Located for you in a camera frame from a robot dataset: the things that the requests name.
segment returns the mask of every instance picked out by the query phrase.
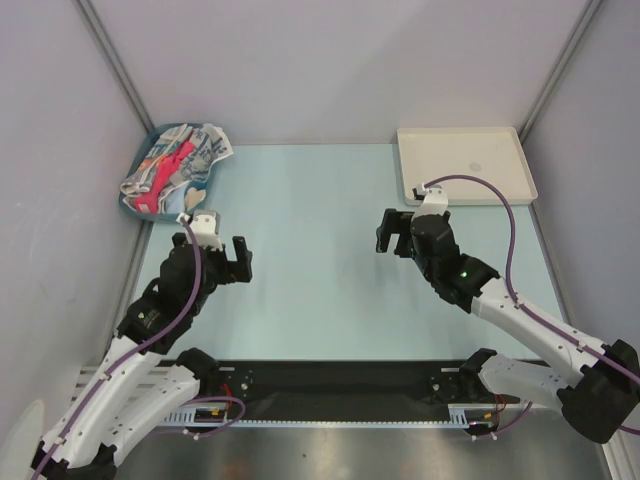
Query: gray wall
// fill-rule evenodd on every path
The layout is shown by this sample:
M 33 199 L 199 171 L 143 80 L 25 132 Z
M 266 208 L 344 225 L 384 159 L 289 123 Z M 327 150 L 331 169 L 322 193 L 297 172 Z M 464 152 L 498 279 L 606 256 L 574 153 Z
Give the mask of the gray wall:
M 118 184 L 144 133 L 71 2 L 0 15 L 0 445 L 35 399 L 45 426 L 103 352 L 138 222 Z
M 639 25 L 637 0 L 605 2 L 524 146 L 571 320 L 637 349 Z
M 519 127 L 586 0 L 96 0 L 156 124 L 232 142 Z

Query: white tray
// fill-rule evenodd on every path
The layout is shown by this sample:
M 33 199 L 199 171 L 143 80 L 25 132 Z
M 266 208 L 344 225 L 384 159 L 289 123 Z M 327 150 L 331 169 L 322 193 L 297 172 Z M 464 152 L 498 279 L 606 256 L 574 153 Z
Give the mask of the white tray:
M 422 182 L 453 174 L 474 175 L 495 185 L 512 205 L 538 197 L 518 135 L 512 127 L 399 128 L 398 148 L 405 201 Z M 444 187 L 452 205 L 496 205 L 500 201 L 482 185 L 450 180 Z

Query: pink object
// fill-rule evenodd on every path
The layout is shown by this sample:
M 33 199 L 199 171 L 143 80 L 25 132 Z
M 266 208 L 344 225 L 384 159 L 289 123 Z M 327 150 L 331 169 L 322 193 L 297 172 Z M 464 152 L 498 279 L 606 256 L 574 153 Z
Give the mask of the pink object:
M 158 171 L 156 172 L 156 178 L 153 179 L 151 190 L 140 195 L 133 202 L 136 210 L 142 213 L 158 213 L 158 195 L 160 195 L 160 192 L 169 181 L 169 177 L 178 170 L 182 160 L 184 160 L 194 148 L 193 143 L 187 138 L 175 152 L 162 159 L 162 161 L 156 165 Z

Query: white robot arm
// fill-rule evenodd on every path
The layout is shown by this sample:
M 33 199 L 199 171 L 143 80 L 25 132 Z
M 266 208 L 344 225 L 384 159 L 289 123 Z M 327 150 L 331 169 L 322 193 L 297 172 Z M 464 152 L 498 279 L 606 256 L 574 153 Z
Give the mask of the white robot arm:
M 160 276 L 127 310 L 92 379 L 42 437 L 32 462 L 33 478 L 110 480 L 133 447 L 170 412 L 220 390 L 217 363 L 193 348 L 178 357 L 155 388 L 126 406 L 217 286 L 251 280 L 252 253 L 244 238 L 233 238 L 237 260 L 229 261 L 218 237 L 218 215 L 196 211 L 190 220 L 185 224 L 189 236 L 174 235 Z
M 443 300 L 493 323 L 549 365 L 481 349 L 463 368 L 477 375 L 490 392 L 558 410 L 582 435 L 606 443 L 640 401 L 640 387 L 631 380 L 640 374 L 636 351 L 621 340 L 606 345 L 554 319 L 521 295 L 516 297 L 496 270 L 460 253 L 449 226 L 444 190 L 421 185 L 414 194 L 423 200 L 415 213 L 385 211 L 376 232 L 376 250 L 386 252 L 391 235 L 398 234 L 394 253 L 412 259 Z

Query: light blue table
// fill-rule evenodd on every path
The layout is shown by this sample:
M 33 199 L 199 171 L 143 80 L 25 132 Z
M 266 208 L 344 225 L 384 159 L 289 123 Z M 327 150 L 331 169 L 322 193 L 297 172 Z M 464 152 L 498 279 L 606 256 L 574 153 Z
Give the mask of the light blue table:
M 206 204 L 222 215 L 220 234 L 231 251 L 233 235 L 247 239 L 254 277 L 209 297 L 169 357 L 195 346 L 221 360 L 465 359 L 481 347 L 536 358 L 499 329 L 440 300 L 410 260 L 391 249 L 375 252 L 385 208 L 412 209 L 402 199 L 397 146 L 235 151 L 214 166 Z M 504 209 L 451 211 L 461 250 L 503 273 L 509 240 Z M 514 282 L 560 318 L 529 209 L 514 211 Z M 180 230 L 177 224 L 154 226 L 136 295 L 158 274 Z

